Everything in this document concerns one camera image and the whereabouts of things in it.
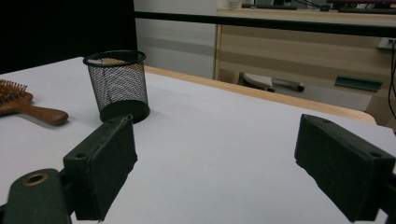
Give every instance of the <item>black mesh pen holder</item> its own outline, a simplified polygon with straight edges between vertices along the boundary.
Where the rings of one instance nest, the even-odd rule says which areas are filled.
[[[99,108],[100,120],[132,114],[137,123],[149,115],[149,101],[140,51],[114,50],[84,58]]]

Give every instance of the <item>cable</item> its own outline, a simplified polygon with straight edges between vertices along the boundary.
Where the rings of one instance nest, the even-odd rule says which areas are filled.
[[[298,3],[300,3],[300,4],[303,4],[303,5],[306,5],[306,6],[310,6],[310,7],[320,7],[319,5],[314,4],[314,3],[312,3],[312,2],[309,2],[308,0],[304,0],[304,2],[299,1],[299,0],[294,0],[294,1],[295,1],[295,2],[298,2]]]
[[[393,96],[396,98],[396,90],[395,90],[395,85],[394,85],[394,78],[395,78],[395,71],[396,71],[396,60],[395,60],[395,41],[392,41],[392,59],[390,62],[390,84],[389,84],[389,90],[388,90],[388,104],[390,111],[392,112],[393,117],[396,119],[395,112],[393,110],[392,104],[391,104],[391,92],[393,91]]]

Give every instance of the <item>white wall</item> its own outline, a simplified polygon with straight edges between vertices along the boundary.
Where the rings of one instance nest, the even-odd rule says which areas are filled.
[[[217,0],[134,0],[136,11],[216,15]],[[199,77],[214,76],[216,25],[136,20],[137,46],[145,65]]]

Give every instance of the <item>white tabletop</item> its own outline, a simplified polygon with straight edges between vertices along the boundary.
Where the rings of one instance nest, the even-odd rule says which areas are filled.
[[[3,204],[21,175],[63,169],[63,156],[101,121],[82,58],[0,78],[28,85],[35,105],[70,116],[61,127],[0,118]],[[388,128],[169,77],[146,79],[151,113],[134,126],[139,161],[105,223],[349,223],[295,163],[302,114],[330,119],[396,155]],[[380,212],[376,223],[385,218]]]

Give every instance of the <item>black object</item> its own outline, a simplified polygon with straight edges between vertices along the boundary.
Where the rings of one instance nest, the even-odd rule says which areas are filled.
[[[242,4],[244,8],[267,8],[267,9],[286,9],[286,10],[297,10],[297,7],[294,6],[284,6],[283,1],[282,4],[278,3],[278,5],[267,5],[267,4]]]
[[[285,0],[274,0],[273,5],[283,6],[285,4]]]
[[[144,53],[133,50],[107,51],[84,59],[101,121],[132,114],[137,123],[149,115],[145,59]]]
[[[382,81],[358,77],[338,76],[334,82],[334,86],[347,87],[361,91],[378,92],[381,89]]]
[[[304,91],[305,90],[305,86],[297,86],[297,91]]]
[[[345,13],[363,13],[363,14],[396,15],[396,8],[356,8],[356,7],[342,7],[342,8],[338,8],[338,12],[345,12]]]
[[[337,124],[302,115],[294,157],[351,222],[396,215],[395,158]]]
[[[78,220],[104,220],[137,161],[132,125],[130,115],[109,120],[64,157],[60,173],[16,180],[0,223],[66,224],[74,211]]]
[[[328,5],[323,5],[320,6],[320,11],[330,11],[331,6]]]

